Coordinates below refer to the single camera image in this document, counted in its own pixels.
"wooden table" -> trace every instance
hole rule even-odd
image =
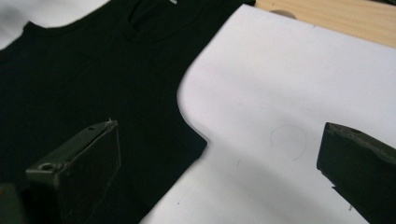
[[[366,0],[256,0],[297,20],[396,48],[396,7]]]

